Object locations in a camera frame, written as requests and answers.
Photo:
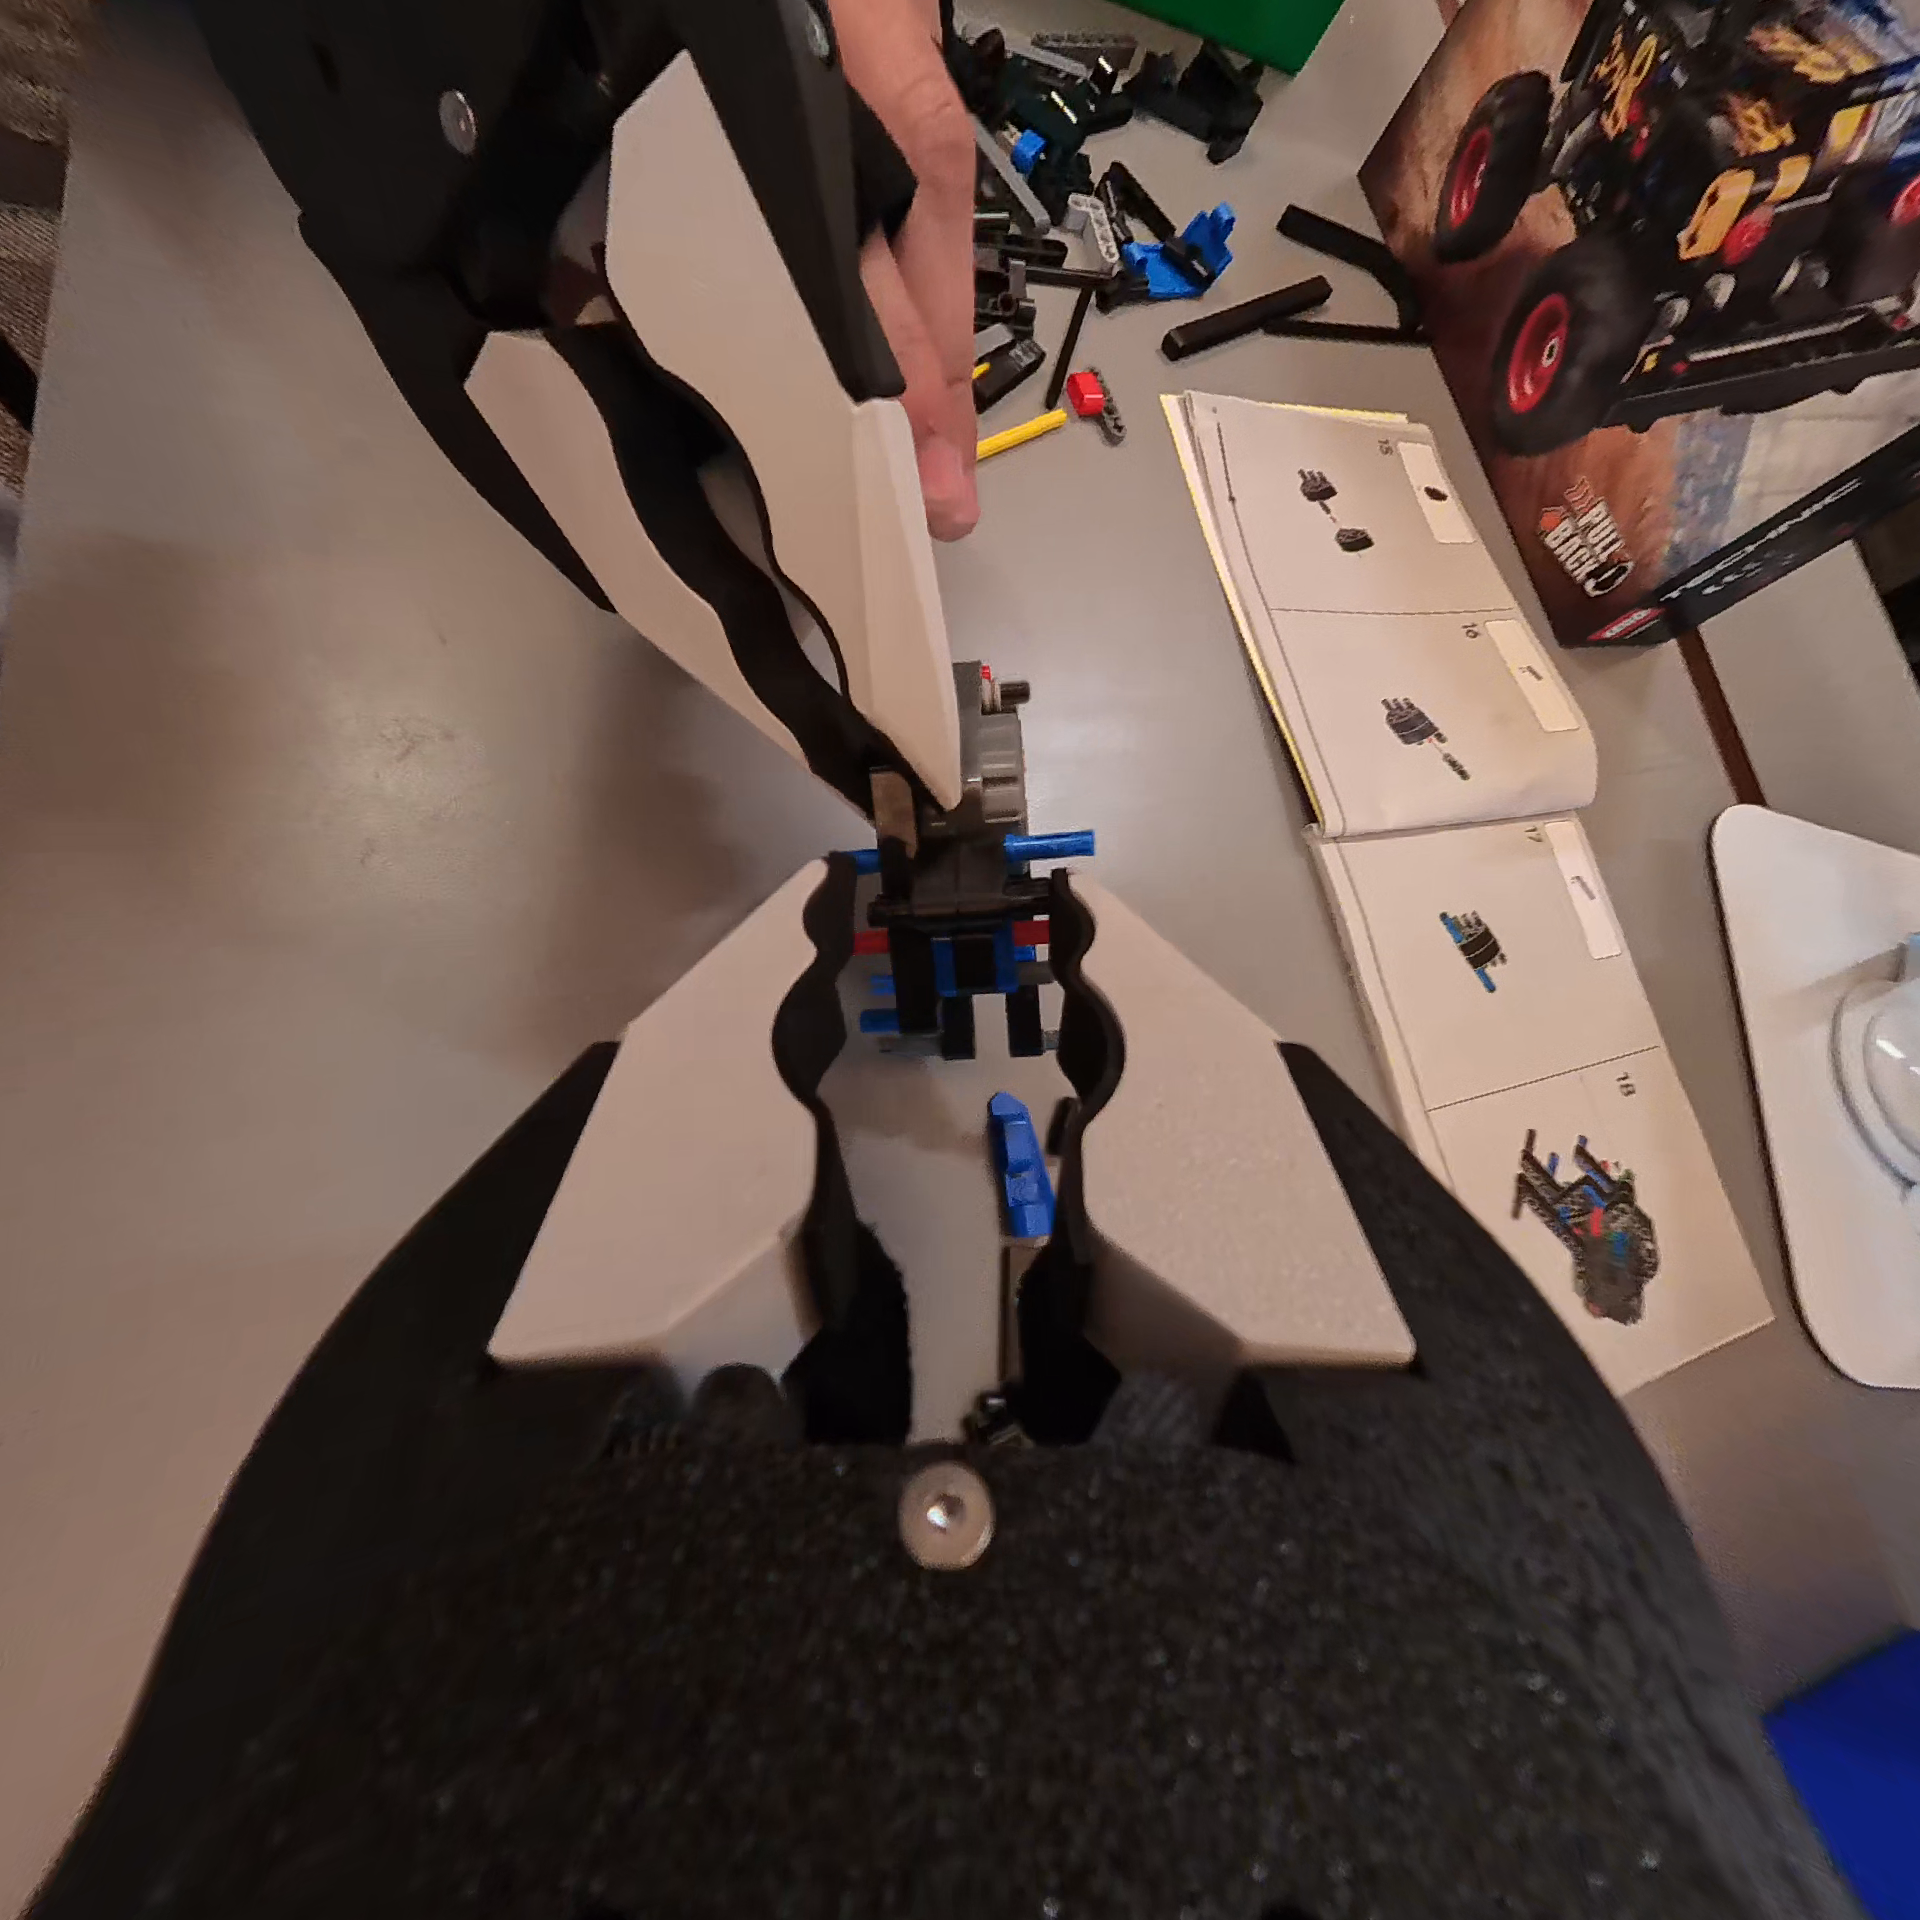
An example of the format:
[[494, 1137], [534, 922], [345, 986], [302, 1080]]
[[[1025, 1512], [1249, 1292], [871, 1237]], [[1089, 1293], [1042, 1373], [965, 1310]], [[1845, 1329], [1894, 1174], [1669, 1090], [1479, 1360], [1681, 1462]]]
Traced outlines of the lego instruction booklet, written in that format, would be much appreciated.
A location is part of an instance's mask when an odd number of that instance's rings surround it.
[[1404, 414], [1164, 397], [1404, 1137], [1626, 1396], [1771, 1322], [1609, 897], [1596, 737]]

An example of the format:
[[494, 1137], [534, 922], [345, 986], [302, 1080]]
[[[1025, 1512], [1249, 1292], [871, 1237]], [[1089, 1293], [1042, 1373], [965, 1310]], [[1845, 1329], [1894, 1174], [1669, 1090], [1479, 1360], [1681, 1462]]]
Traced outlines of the green plastic bin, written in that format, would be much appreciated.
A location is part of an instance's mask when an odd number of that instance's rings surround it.
[[1339, 7], [1339, 0], [1222, 3], [1214, 37], [1232, 52], [1294, 76], [1304, 72]]

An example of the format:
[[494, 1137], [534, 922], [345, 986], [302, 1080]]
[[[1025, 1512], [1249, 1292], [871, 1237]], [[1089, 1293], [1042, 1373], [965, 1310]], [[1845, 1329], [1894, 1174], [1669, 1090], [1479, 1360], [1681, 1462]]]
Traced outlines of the person's left hand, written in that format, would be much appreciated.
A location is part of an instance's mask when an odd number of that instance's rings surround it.
[[964, 539], [974, 487], [974, 133], [949, 76], [936, 3], [832, 3], [844, 69], [916, 177], [896, 237], [864, 244], [861, 276], [902, 373], [926, 526]]

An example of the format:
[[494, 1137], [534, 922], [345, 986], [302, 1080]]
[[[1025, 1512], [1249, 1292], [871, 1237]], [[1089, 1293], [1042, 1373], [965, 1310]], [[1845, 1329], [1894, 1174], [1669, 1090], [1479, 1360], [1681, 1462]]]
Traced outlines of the pile of lego beams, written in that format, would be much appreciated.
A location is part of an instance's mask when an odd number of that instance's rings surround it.
[[1188, 62], [1149, 52], [1128, 34], [1019, 37], [965, 26], [939, 4], [942, 54], [974, 132], [974, 412], [988, 414], [1039, 372], [1039, 417], [979, 440], [979, 456], [1012, 450], [1065, 420], [1094, 420], [1108, 442], [1125, 427], [1112, 392], [1081, 359], [1092, 310], [1118, 313], [1198, 299], [1161, 342], [1185, 363], [1252, 336], [1299, 336], [1382, 347], [1431, 342], [1404, 264], [1342, 222], [1285, 206], [1285, 242], [1358, 267], [1396, 309], [1394, 323], [1335, 323], [1322, 273], [1218, 306], [1238, 214], [1218, 202], [1175, 222], [1125, 160], [1092, 166], [1089, 143], [1146, 116], [1184, 132], [1211, 162], [1244, 152], [1259, 116], [1259, 59], [1234, 59], [1199, 42]]

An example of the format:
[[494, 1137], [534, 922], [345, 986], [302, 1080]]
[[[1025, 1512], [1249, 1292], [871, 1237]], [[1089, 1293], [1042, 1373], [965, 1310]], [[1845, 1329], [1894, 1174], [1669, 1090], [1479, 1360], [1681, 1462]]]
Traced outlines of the blue lego panel piece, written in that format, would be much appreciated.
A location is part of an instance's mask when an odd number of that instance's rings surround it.
[[1055, 1232], [1055, 1184], [1032, 1107], [1012, 1090], [995, 1090], [985, 1107], [1001, 1223], [1012, 1243], [1046, 1243]]

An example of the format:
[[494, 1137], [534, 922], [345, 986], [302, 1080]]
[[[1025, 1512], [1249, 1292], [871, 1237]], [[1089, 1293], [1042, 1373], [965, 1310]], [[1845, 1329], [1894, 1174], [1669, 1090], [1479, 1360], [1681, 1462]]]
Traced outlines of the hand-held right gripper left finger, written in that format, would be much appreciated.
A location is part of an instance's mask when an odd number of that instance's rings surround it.
[[659, 993], [616, 1054], [488, 1337], [505, 1369], [728, 1363], [782, 1373], [818, 1329], [801, 1223], [818, 1123], [778, 1069], [781, 1000], [815, 959], [808, 859]]

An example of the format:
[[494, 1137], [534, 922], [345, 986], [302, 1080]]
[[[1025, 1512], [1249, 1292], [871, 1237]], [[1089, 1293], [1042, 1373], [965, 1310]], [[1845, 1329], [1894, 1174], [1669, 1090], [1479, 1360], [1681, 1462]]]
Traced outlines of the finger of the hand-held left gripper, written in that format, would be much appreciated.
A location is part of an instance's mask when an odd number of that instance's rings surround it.
[[642, 347], [739, 442], [772, 554], [836, 639], [851, 706], [939, 804], [959, 802], [908, 417], [896, 399], [845, 393], [685, 52], [615, 126], [605, 267]]
[[715, 513], [685, 409], [615, 324], [494, 330], [466, 393], [612, 612], [819, 783], [871, 813], [871, 743], [785, 599]]

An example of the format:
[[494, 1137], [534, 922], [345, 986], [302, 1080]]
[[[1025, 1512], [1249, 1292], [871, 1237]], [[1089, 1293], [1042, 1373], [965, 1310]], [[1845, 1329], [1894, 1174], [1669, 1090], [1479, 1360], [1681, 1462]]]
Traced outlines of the blue plastic bin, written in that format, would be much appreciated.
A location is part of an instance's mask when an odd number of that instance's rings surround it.
[[1918, 1630], [1764, 1713], [1775, 1754], [1869, 1916], [1918, 1916]]

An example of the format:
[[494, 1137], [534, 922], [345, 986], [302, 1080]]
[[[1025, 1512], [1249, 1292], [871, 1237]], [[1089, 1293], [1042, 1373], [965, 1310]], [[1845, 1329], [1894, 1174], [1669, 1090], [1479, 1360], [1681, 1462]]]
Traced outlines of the grey and black lego assembly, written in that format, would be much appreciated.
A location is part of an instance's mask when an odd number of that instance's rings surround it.
[[996, 1000], [1009, 1054], [1032, 1059], [1058, 1047], [1042, 1013], [1051, 872], [1092, 856], [1094, 833], [1029, 829], [1019, 719], [1032, 687], [985, 663], [958, 663], [954, 687], [959, 802], [935, 809], [896, 776], [871, 779], [879, 819], [908, 833], [851, 850], [851, 952], [879, 963], [858, 1029], [896, 1056], [965, 1062], [978, 1004]]

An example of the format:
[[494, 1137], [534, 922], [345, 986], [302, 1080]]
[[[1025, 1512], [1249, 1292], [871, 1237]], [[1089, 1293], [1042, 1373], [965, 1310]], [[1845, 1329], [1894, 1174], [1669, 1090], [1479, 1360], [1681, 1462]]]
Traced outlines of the lego set box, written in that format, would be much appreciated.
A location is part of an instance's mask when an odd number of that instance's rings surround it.
[[1915, 3], [1464, 3], [1359, 189], [1561, 643], [1918, 500]]

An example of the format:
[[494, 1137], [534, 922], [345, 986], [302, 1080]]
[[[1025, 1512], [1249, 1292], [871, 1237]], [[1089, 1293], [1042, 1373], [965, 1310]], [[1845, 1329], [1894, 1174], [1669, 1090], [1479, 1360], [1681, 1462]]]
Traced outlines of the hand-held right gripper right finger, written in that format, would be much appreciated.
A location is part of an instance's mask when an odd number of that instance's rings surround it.
[[1412, 1363], [1281, 1033], [1105, 884], [1048, 884], [1074, 1087], [1048, 1340], [1176, 1380]]

